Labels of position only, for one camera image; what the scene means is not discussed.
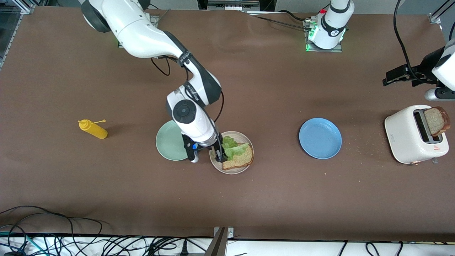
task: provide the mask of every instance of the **green lettuce leaf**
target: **green lettuce leaf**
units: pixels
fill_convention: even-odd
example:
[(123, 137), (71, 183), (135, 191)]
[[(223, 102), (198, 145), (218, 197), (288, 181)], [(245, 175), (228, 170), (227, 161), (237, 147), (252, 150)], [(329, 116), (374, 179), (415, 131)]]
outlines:
[(245, 153), (247, 148), (248, 148), (248, 143), (245, 143), (240, 146), (233, 147), (233, 148), (224, 148), (224, 153), (227, 156), (227, 160), (231, 161), (234, 158), (234, 155), (242, 155), (243, 153)]
[(234, 148), (237, 146), (237, 142), (229, 136), (223, 138), (223, 144), (221, 146), (226, 150), (228, 148)]

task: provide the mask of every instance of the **toaster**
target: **toaster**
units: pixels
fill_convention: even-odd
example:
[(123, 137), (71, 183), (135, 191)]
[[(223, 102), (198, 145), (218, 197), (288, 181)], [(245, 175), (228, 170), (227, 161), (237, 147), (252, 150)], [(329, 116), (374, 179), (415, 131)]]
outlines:
[(449, 151), (445, 133), (431, 136), (424, 111), (427, 105), (407, 107), (387, 117), (384, 121), (392, 154), (398, 162), (416, 164), (441, 157)]

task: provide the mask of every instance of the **yellow bottle cap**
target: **yellow bottle cap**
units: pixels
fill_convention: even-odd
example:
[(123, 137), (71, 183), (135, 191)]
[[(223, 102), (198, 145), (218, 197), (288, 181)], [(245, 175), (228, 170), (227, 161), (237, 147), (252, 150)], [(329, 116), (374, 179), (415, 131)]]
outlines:
[(88, 119), (80, 120), (79, 122), (79, 128), (81, 128), (82, 131), (86, 131), (90, 129), (90, 126), (92, 122)]

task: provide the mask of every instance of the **white floor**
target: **white floor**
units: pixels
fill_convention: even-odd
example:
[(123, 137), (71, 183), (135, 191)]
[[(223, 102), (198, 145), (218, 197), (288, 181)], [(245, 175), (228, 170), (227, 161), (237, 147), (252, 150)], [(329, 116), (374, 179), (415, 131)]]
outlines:
[[(108, 249), (112, 248), (109, 252), (109, 255), (116, 255), (121, 250), (121, 247), (115, 246), (112, 243), (107, 241), (102, 241), (102, 239), (109, 238), (99, 238), (94, 243), (89, 245), (83, 250), (87, 256), (101, 256), (103, 251), (103, 246), (106, 246)], [(76, 241), (90, 242), (93, 238), (76, 238)], [(126, 246), (134, 239), (131, 238), (122, 243), (122, 246)], [(144, 246), (150, 245), (152, 238), (147, 238), (146, 243), (144, 240), (140, 240), (128, 248), (141, 248)], [(203, 248), (207, 248), (210, 244), (211, 239), (190, 239), (191, 241), (197, 243)], [(46, 248), (44, 244), (44, 238), (34, 238), (33, 241), (41, 248)], [(47, 238), (47, 242), (50, 248), (53, 247), (54, 238)], [(73, 240), (71, 237), (66, 237), (64, 243), (71, 243)], [(23, 237), (14, 237), (11, 238), (11, 245), (20, 247), (24, 242)], [(0, 243), (7, 244), (7, 238), (1, 237)], [(173, 250), (161, 250), (161, 256), (177, 256), (182, 251), (183, 240), (176, 242), (177, 247)], [(245, 256), (338, 256), (343, 242), (288, 242), (288, 241), (229, 241), (226, 249), (226, 256), (238, 256), (244, 254)], [(396, 256), (399, 244), (398, 243), (375, 243), (376, 248), (378, 249), (380, 256)], [(74, 244), (67, 247), (73, 253), (73, 256), (84, 256), (82, 253), (76, 254), (78, 252)], [(5, 246), (0, 246), (0, 254), (9, 252), (10, 249)], [(25, 252), (27, 255), (30, 255), (33, 252), (39, 252), (34, 245), (28, 243)], [(131, 251), (131, 256), (142, 256), (144, 249)], [(201, 249), (196, 246), (188, 243), (188, 252), (203, 252)], [(70, 256), (69, 252), (63, 250), (61, 252), (62, 256)], [(369, 256), (365, 249), (365, 243), (362, 242), (350, 242), (347, 244), (343, 256)], [(403, 250), (400, 253), (400, 256), (452, 256), (455, 255), (455, 245), (434, 245), (434, 244), (404, 244)], [(127, 252), (122, 252), (119, 256), (129, 256)]]

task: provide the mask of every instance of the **table surface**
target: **table surface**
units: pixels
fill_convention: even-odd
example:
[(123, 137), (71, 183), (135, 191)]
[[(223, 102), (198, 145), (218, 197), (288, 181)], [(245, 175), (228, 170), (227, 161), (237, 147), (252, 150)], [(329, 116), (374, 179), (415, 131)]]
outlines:
[[(298, 25), (286, 14), (267, 17)], [(398, 23), (414, 65), (445, 44), (423, 15)], [(170, 120), (166, 95), (184, 82), (183, 69), (171, 63), (171, 75), (162, 75), (117, 48), (112, 33), (88, 26), (80, 9), (37, 7), (24, 16), (0, 72), (1, 208), (39, 205), (96, 218), (110, 223), (108, 234), (210, 236), (214, 226), (234, 226), (241, 238), (257, 239), (455, 239), (454, 151), (438, 165), (399, 164), (383, 125), (410, 105), (439, 105), (449, 115), (455, 105), (426, 101), (427, 85), (382, 87), (385, 72), (404, 64), (391, 15), (354, 15), (349, 27), (343, 53), (317, 53), (305, 52), (299, 29), (238, 11), (163, 16), (159, 28), (220, 81), (220, 130), (253, 142), (254, 163), (226, 175), (208, 151), (192, 164), (166, 160), (155, 147)], [(220, 105), (207, 111), (216, 116)], [(300, 126), (314, 117), (341, 131), (332, 159), (313, 159), (298, 143)], [(77, 120), (85, 118), (106, 119), (109, 137), (81, 131)], [(69, 232), (48, 216), (24, 226)], [(96, 229), (81, 223), (76, 232)]]

